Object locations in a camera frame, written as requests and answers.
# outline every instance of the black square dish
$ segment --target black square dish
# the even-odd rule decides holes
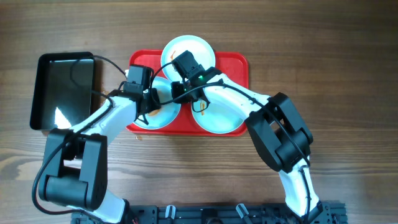
[[[91,90],[94,88],[95,61],[90,52],[44,54],[39,58],[36,83],[30,114],[30,127],[34,130],[70,128],[91,114]]]

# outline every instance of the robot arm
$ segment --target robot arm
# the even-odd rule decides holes
[[[322,205],[313,190],[308,168],[304,168],[306,162],[303,157],[280,128],[276,131],[271,128],[273,120],[261,106],[226,86],[231,86],[265,105],[276,118],[284,122],[288,134],[309,158],[312,134],[290,99],[281,93],[270,97],[250,91],[234,83],[215,68],[204,71],[190,52],[184,52],[175,58],[172,64],[186,80],[184,85],[188,85],[185,86],[188,91],[222,80],[224,86],[203,87],[192,92],[189,100],[204,98],[207,102],[229,108],[245,120],[258,154],[280,175],[287,206],[297,216],[304,217],[310,197],[308,221],[318,216],[322,211]],[[111,93],[114,106],[109,113],[90,129],[82,132],[79,138],[59,151],[50,161],[39,182],[39,196],[42,200],[80,209],[106,223],[132,223],[133,215],[128,202],[106,190],[108,179],[106,149],[120,131],[135,121],[139,115],[158,109],[151,103],[152,93],[157,101],[159,98],[156,96],[156,90],[149,89],[148,69],[130,67],[130,72],[135,71],[135,74],[141,75],[129,75],[124,91],[115,90]],[[70,130],[55,129],[50,132],[44,159],[48,159],[49,154],[70,136],[71,132],[77,132],[104,112],[108,106],[109,101],[87,120]],[[63,160],[72,160],[75,157],[82,159],[81,169],[63,165]]]
[[[306,166],[307,163],[302,156],[309,160],[309,145],[313,142],[313,138],[291,100],[282,93],[274,97],[255,93],[233,82],[226,74],[215,68],[204,70],[190,52],[182,53],[173,60],[172,64],[185,79],[183,89],[206,86],[209,83],[222,83],[219,86],[204,87],[202,91],[192,93],[186,101],[203,98],[208,103],[228,108],[245,120],[261,159],[279,173],[285,189],[287,206],[296,215],[307,218],[308,221],[318,216],[322,206],[313,190],[309,167]],[[274,120],[249,97],[264,105],[274,118],[282,120],[283,127],[274,131],[271,128]],[[298,147],[289,141],[286,134],[291,136],[291,140],[296,142]],[[309,197],[309,214],[308,217],[304,217],[308,212]]]
[[[217,82],[220,79],[223,80],[223,83],[229,86],[239,88],[249,96],[255,98],[263,105],[268,104],[268,99],[270,98],[270,96],[261,95],[251,90],[248,90],[236,84],[235,82],[231,81],[224,73],[220,75],[215,75],[212,79],[208,81],[208,83]],[[257,138],[258,137],[262,139],[264,137],[271,138],[273,136],[273,134],[270,132],[271,128],[269,127],[271,124],[269,124],[269,122],[266,121],[266,119],[264,118],[258,118],[258,116],[255,115],[252,115],[251,117],[251,114],[253,112],[259,111],[261,107],[257,104],[254,104],[247,97],[243,96],[242,94],[230,88],[225,88],[222,86],[209,86],[204,88],[203,91],[207,100],[210,103],[214,103],[223,106],[225,108],[228,108],[230,109],[230,111],[233,111],[235,114],[238,114],[241,119],[246,121],[246,124],[249,128],[249,132],[251,133],[253,141],[255,141],[255,144],[257,143],[256,146],[257,151],[259,151],[259,154],[264,155],[264,151],[267,150],[265,149],[265,146],[266,144],[269,144],[270,139],[264,139],[264,142],[262,142]],[[296,113],[297,111],[294,108],[294,110],[290,110],[289,112]],[[264,155],[261,157],[264,158],[264,162],[266,162],[267,165],[270,164],[269,166],[273,166],[274,161],[272,162],[270,161],[271,159],[273,159],[272,156]],[[295,163],[295,165],[292,167],[290,171],[289,170],[284,171],[283,169],[279,169],[277,168],[278,166],[272,167],[275,171],[279,172],[280,179],[285,189],[285,194],[286,194],[285,201],[287,206],[300,217],[304,216],[307,211],[306,185],[300,173],[301,171],[300,168],[304,165],[306,165],[304,159],[300,159],[298,162]],[[313,190],[312,181],[310,178],[310,172],[308,168],[304,169],[304,174],[308,182],[308,188],[310,191],[310,197],[311,197],[310,210],[313,210],[317,206],[319,198]]]

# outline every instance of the red tray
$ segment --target red tray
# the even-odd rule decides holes
[[[160,68],[161,50],[138,50],[131,55],[130,65],[145,65],[153,68],[155,71]],[[243,55],[235,52],[215,52],[216,68],[236,82],[237,84],[249,87],[249,65]],[[158,76],[165,77],[163,72],[159,72]],[[176,119],[164,128],[156,130],[142,129],[135,124],[130,124],[127,129],[137,134],[181,134],[194,136],[240,136],[246,132],[245,123],[240,125],[236,130],[227,134],[213,134],[199,126],[193,119],[191,105],[184,104]]]

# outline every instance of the black wire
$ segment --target black wire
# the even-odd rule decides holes
[[[151,76],[151,78],[150,78],[150,85],[149,85],[150,97],[152,98],[152,101],[155,102],[155,103],[157,103],[158,105],[162,105],[162,104],[160,104],[157,100],[155,100],[154,94],[152,93],[152,84],[154,83],[154,80],[155,80],[155,77],[157,76],[157,74],[158,74],[160,71],[162,71],[163,68],[165,68],[166,66],[171,65],[171,64],[172,64],[171,62],[164,64],[164,65],[161,66],[161,68],[158,69],[158,70],[155,72],[155,74],[154,74],[153,76]]]
[[[122,86],[126,83],[127,81],[123,81],[120,83],[118,90],[120,90],[122,88]]]
[[[146,118],[145,114],[143,114],[143,115],[142,115],[142,117],[144,118],[143,120],[142,120],[142,119],[139,119],[139,118],[137,118],[137,120],[139,120],[139,121],[141,121],[142,123],[144,123],[144,124],[148,125],[148,124],[149,124],[149,122],[148,122],[148,120],[147,120],[147,118]]]
[[[169,103],[174,103],[177,100],[184,98],[185,96],[187,96],[188,94],[190,94],[193,91],[200,90],[202,88],[206,88],[206,87],[209,87],[209,86],[221,86],[222,83],[223,82],[221,82],[221,81],[213,82],[213,83],[207,83],[207,84],[204,84],[203,86],[198,86],[198,87],[195,87],[195,88],[193,88],[191,90],[188,90],[184,94],[182,94],[182,95],[180,95],[180,96],[178,96],[178,97],[176,97],[176,98],[174,98],[172,100],[169,100],[169,101],[166,101],[166,102],[163,102],[163,103],[159,103],[159,104],[160,105],[166,105],[166,104],[169,104]]]
[[[73,79],[73,76],[72,76],[73,68],[80,60],[88,59],[88,58],[100,58],[102,60],[105,60],[105,61],[111,63],[113,66],[115,66],[124,75],[124,77],[126,77],[126,73],[119,66],[117,66],[114,62],[112,62],[110,59],[107,59],[107,58],[99,56],[99,55],[92,55],[92,56],[79,58],[78,60],[74,61],[72,63],[72,65],[70,66],[69,78],[76,86],[81,87],[81,85],[79,85]],[[121,88],[123,86],[124,82],[125,81],[123,81],[120,84],[119,88]],[[113,108],[113,106],[114,106],[113,101],[108,95],[105,95],[105,94],[100,93],[100,92],[95,91],[95,90],[91,90],[91,93],[99,95],[99,96],[102,96],[102,97],[105,97],[109,101],[108,108],[104,112],[102,112],[98,117],[96,117],[94,120],[89,122],[86,126],[82,127],[80,130],[78,130],[77,132],[73,133],[69,138],[67,138],[66,140],[64,140],[64,142],[62,142],[59,146],[57,146],[54,149],[54,151],[48,156],[48,158],[43,162],[42,167],[39,169],[39,171],[38,171],[38,173],[36,175],[36,178],[35,178],[35,180],[33,182],[33,186],[32,186],[32,201],[33,201],[33,204],[38,210],[40,210],[41,212],[46,213],[48,215],[64,215],[64,214],[68,214],[68,213],[78,212],[78,213],[83,213],[83,214],[88,215],[88,216],[91,217],[91,215],[89,213],[87,213],[87,212],[85,212],[84,210],[81,210],[81,209],[71,209],[71,210],[65,210],[65,211],[59,211],[59,212],[49,211],[49,210],[43,208],[39,204],[39,201],[37,200],[37,196],[36,196],[36,191],[37,191],[37,186],[39,184],[39,180],[40,180],[41,176],[43,175],[45,168],[48,166],[48,164],[51,162],[51,160],[55,157],[55,155],[62,148],[64,148],[69,142],[71,142],[72,140],[77,138],[83,131],[86,131],[88,128],[90,128],[92,125],[94,125],[97,121],[99,121],[101,118],[103,118]]]
[[[203,108],[203,109],[201,109],[200,111],[196,111],[196,110],[195,110],[195,107],[194,107],[194,105],[193,105],[193,103],[191,103],[192,111],[193,111],[193,112],[196,112],[196,113],[200,113],[200,112],[202,112],[202,111],[205,111],[205,110],[209,107],[209,104],[210,104],[210,103],[208,103],[207,101],[205,101],[205,102],[206,102],[206,108]]]
[[[112,64],[113,66],[115,66],[115,67],[124,75],[124,77],[126,78],[126,72],[124,72],[118,65],[116,65],[114,62],[112,62],[110,59],[108,59],[108,58],[106,58],[106,57],[99,56],[99,55],[90,55],[90,56],[82,57],[82,58],[79,58],[79,59],[75,60],[75,61],[72,63],[72,65],[70,66],[70,68],[69,68],[69,79],[73,82],[73,84],[75,84],[76,86],[81,86],[81,85],[79,85],[79,84],[73,79],[73,77],[72,77],[72,71],[73,71],[73,68],[76,66],[76,64],[79,63],[80,60],[84,60],[84,59],[94,59],[94,58],[99,58],[99,59],[102,59],[102,60],[105,60],[105,61],[111,63],[111,64]]]
[[[305,184],[305,190],[307,191],[307,211],[304,214],[304,224],[308,223],[308,217],[310,216],[310,207],[311,207],[311,196],[310,196],[310,187],[308,186],[307,178],[305,177],[305,172],[304,168],[308,168],[307,165],[301,166],[300,167],[300,173],[303,177],[304,184]]]

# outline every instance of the wooden table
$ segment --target wooden table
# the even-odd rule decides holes
[[[397,1],[31,2],[0,4],[0,223],[70,221],[30,199],[46,140],[29,127],[38,58],[87,50],[127,68],[133,52],[184,34],[242,53],[250,89],[291,97],[315,139],[311,173],[322,200],[346,203],[350,223],[398,222]],[[106,63],[103,74],[105,92],[123,80]],[[284,201],[248,133],[123,131],[108,150],[108,187],[133,205]]]

